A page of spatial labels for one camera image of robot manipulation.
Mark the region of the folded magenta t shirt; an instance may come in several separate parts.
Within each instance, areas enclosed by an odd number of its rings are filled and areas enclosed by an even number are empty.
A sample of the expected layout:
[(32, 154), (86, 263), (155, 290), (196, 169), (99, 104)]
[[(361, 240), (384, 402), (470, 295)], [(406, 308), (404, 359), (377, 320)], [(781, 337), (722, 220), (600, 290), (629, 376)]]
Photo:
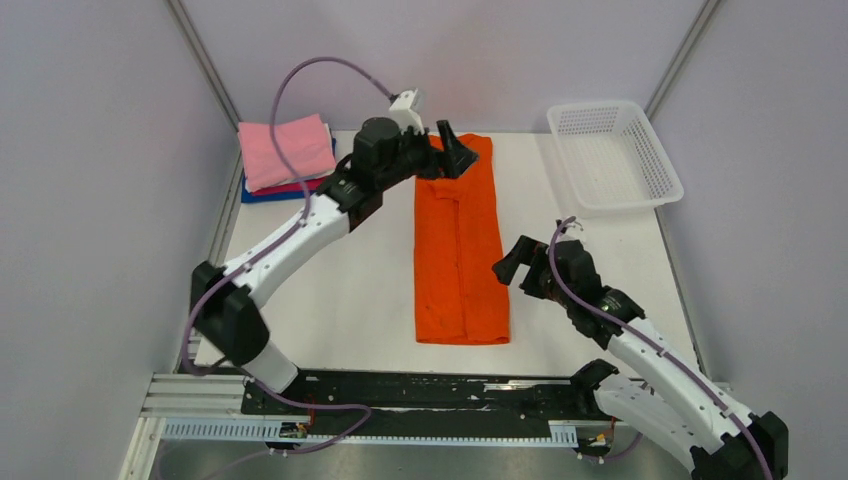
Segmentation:
[[(310, 191), (316, 190), (320, 184), (326, 179), (326, 176), (311, 178), (304, 181), (307, 188)], [(298, 182), (290, 182), (281, 185), (270, 186), (262, 189), (257, 189), (255, 191), (249, 191), (249, 194), (252, 196), (271, 196), (271, 195), (282, 195), (282, 194), (302, 194), (302, 189)]]

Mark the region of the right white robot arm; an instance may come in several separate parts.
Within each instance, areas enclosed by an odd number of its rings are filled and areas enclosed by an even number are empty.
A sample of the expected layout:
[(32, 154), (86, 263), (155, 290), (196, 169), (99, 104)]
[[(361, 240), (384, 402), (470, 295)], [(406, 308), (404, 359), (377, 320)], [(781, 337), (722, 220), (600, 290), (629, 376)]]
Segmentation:
[(520, 237), (492, 270), (508, 285), (519, 266), (528, 296), (562, 306), (575, 329), (636, 372), (597, 359), (572, 377), (571, 403), (584, 417), (624, 421), (671, 454), (693, 479), (784, 479), (789, 432), (773, 412), (757, 414), (684, 361), (623, 291), (603, 283), (576, 239), (548, 245)]

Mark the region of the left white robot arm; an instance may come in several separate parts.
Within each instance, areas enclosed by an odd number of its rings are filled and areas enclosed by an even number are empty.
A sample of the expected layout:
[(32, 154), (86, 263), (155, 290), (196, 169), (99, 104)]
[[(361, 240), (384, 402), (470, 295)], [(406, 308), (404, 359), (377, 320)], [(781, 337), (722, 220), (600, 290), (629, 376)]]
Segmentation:
[(448, 121), (438, 121), (437, 130), (440, 142), (433, 145), (427, 131), (401, 128), (386, 117), (366, 120), (351, 152), (297, 214), (226, 265), (203, 262), (193, 271), (190, 327), (264, 384), (279, 411), (298, 411), (307, 389), (296, 379), (298, 367), (272, 341), (262, 307), (314, 255), (381, 208), (387, 190), (413, 177), (457, 179), (476, 163), (478, 153)]

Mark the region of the folded blue t shirt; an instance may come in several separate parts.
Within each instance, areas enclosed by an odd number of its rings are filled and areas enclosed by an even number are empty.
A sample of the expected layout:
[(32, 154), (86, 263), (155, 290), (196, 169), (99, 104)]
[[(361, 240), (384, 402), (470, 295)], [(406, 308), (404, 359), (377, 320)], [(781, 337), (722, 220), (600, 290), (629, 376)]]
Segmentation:
[(282, 195), (271, 195), (271, 196), (252, 196), (251, 194), (249, 194), (249, 190), (247, 189), (246, 180), (247, 180), (247, 178), (243, 177), (242, 181), (241, 181), (240, 200), (243, 204), (257, 204), (257, 203), (267, 203), (267, 202), (275, 202), (275, 201), (303, 199), (305, 197), (308, 197), (309, 195), (311, 195), (312, 193), (314, 193), (317, 190), (316, 189), (314, 191), (310, 191), (308, 189), (307, 194), (304, 194), (304, 192), (302, 191), (302, 194), (298, 194), (298, 195), (296, 195), (296, 194), (282, 194)]

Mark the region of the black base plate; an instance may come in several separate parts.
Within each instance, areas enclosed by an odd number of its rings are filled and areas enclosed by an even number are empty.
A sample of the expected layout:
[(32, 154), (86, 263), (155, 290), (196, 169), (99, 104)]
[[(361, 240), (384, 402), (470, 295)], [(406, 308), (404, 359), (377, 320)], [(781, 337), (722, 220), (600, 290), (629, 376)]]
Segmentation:
[[(587, 383), (568, 377), (303, 370), (275, 400), (248, 383), (241, 411), (254, 416), (312, 414), (312, 434), (338, 434), (361, 419), (359, 404), (372, 416), (354, 433), (495, 434), (541, 433), (552, 421), (608, 425)], [(341, 405), (349, 404), (349, 411)]]

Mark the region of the aluminium frame rail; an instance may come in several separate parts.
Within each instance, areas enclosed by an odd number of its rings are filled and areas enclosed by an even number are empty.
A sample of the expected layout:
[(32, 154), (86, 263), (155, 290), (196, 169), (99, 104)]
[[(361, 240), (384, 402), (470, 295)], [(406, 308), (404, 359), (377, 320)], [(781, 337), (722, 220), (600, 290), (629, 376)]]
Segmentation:
[[(595, 400), (600, 391), (598, 383), (582, 380), (587, 383)], [(222, 375), (210, 375), (205, 378), (188, 374), (158, 374), (152, 381), (147, 397), (143, 404), (146, 413), (161, 413), (186, 416), (217, 416), (221, 419), (236, 419), (245, 417), (251, 420), (271, 419), (301, 419), (299, 416), (254, 416), (242, 413), (241, 404), (245, 389), (250, 379), (228, 371)], [(312, 405), (305, 404), (304, 409)]]

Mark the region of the white plastic basket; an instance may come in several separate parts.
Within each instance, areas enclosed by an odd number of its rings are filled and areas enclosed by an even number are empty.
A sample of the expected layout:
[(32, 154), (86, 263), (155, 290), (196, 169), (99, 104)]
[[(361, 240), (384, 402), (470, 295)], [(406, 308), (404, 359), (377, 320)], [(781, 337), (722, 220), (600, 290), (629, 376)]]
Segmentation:
[(638, 104), (554, 105), (547, 120), (570, 191), (585, 215), (653, 210), (683, 198), (683, 185)]

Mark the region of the folded pink t shirt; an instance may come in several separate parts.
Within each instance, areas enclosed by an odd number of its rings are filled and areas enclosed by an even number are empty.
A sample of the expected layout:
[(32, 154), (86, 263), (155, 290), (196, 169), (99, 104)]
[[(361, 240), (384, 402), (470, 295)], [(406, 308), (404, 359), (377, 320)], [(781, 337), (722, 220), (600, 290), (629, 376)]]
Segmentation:
[(274, 127), (239, 123), (247, 189), (255, 191), (336, 166), (323, 123), (319, 114)]

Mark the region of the orange t shirt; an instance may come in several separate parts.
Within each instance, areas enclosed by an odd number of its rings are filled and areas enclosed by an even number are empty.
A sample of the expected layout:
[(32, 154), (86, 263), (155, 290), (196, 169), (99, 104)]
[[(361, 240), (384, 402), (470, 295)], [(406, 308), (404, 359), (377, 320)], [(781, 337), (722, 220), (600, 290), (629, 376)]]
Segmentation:
[(459, 139), (479, 156), (468, 171), (455, 180), (415, 182), (415, 336), (425, 344), (507, 344), (509, 294), (492, 270), (503, 257), (493, 141)]

